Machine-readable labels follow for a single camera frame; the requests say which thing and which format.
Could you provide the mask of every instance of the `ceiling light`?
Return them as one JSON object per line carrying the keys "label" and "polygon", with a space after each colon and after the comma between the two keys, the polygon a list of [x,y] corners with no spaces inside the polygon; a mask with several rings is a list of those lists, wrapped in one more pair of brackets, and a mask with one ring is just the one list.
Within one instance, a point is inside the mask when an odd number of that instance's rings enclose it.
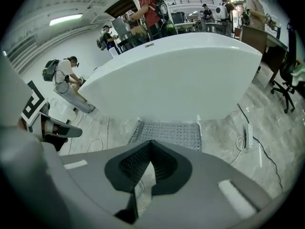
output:
{"label": "ceiling light", "polygon": [[62,22],[65,22],[65,21],[79,19],[80,17],[82,17],[82,13],[71,15],[71,16],[66,16],[66,17],[61,17],[61,18],[58,18],[58,19],[54,19],[54,20],[51,20],[50,26],[56,25],[58,23],[62,23]]}

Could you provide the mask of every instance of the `white backpack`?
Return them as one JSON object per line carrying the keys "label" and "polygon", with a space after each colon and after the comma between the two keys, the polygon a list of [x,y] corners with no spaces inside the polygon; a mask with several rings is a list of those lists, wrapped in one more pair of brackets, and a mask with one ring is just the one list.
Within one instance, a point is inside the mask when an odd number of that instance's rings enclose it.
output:
{"label": "white backpack", "polygon": [[224,3],[216,8],[216,18],[220,20],[226,20],[229,18],[229,13]]}

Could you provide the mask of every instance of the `metal railing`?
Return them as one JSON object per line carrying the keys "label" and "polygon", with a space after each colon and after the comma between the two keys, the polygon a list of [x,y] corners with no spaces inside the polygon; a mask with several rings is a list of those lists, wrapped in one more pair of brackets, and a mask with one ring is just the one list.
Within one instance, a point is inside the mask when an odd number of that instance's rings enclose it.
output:
{"label": "metal railing", "polygon": [[214,4],[214,0],[165,0],[165,2],[171,5],[178,5],[178,4],[186,4],[186,3],[207,3],[207,4]]}

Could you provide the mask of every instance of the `marble floor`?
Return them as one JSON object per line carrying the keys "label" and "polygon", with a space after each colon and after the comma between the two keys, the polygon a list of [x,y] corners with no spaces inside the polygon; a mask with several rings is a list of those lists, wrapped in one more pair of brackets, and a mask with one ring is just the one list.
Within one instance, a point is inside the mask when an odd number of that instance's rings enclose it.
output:
{"label": "marble floor", "polygon": [[[254,136],[260,140],[266,153],[277,164],[285,191],[293,187],[305,158],[305,100],[296,92],[291,95],[295,104],[293,113],[284,113],[285,99],[272,86],[262,83],[255,76],[240,107],[253,124]],[[276,80],[284,82],[279,76]],[[137,120],[117,120],[104,116],[98,110],[90,114],[78,113],[72,122],[83,130],[83,135],[69,140],[59,155],[94,152],[126,145],[132,136]],[[244,136],[247,120],[236,106],[225,119],[201,121],[202,151],[232,163],[239,155],[236,148],[238,136]],[[282,193],[275,166],[266,157],[259,144],[244,150],[233,165],[236,169],[257,182],[272,198]],[[136,187],[139,214],[151,202],[150,188],[155,184],[154,170],[150,164]]]}

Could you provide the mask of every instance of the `black office chair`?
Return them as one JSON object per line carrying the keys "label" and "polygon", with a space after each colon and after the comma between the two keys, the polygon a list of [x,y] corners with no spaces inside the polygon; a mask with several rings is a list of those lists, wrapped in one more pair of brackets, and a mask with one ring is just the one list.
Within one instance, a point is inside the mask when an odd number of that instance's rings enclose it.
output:
{"label": "black office chair", "polygon": [[279,88],[272,88],[271,93],[274,94],[275,91],[280,92],[285,96],[286,100],[286,109],[284,110],[285,114],[288,113],[289,110],[289,102],[292,106],[291,112],[295,110],[295,106],[291,100],[291,97],[289,95],[289,92],[291,94],[295,93],[295,88],[292,86],[292,71],[295,69],[295,63],[296,63],[296,36],[295,36],[295,29],[291,26],[290,23],[287,25],[288,29],[288,38],[289,38],[289,51],[287,52],[287,58],[284,61],[284,63],[281,65],[280,68],[280,75],[282,79],[285,81],[283,84],[287,86],[285,89],[282,87],[279,83],[276,81],[272,82],[272,85],[277,85]]}

